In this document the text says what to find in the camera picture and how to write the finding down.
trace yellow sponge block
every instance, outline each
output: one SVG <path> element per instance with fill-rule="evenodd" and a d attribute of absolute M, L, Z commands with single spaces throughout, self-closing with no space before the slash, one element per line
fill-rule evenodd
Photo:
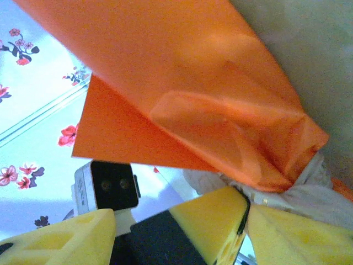
<path fill-rule="evenodd" d="M 258 265 L 353 264 L 353 230 L 262 205 L 248 229 Z"/>
<path fill-rule="evenodd" d="M 205 262 L 233 264 L 244 233 L 238 233 L 249 205 L 227 186 L 169 209 Z"/>
<path fill-rule="evenodd" d="M 0 264 L 109 264 L 114 238 L 114 212 L 97 210 L 0 242 Z"/>

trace orange paper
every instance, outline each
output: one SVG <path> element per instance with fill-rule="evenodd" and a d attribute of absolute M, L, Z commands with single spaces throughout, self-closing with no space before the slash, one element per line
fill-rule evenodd
<path fill-rule="evenodd" d="M 74 155 L 214 168 L 281 192 L 327 141 L 227 0 L 17 2 L 104 81 L 93 78 Z"/>

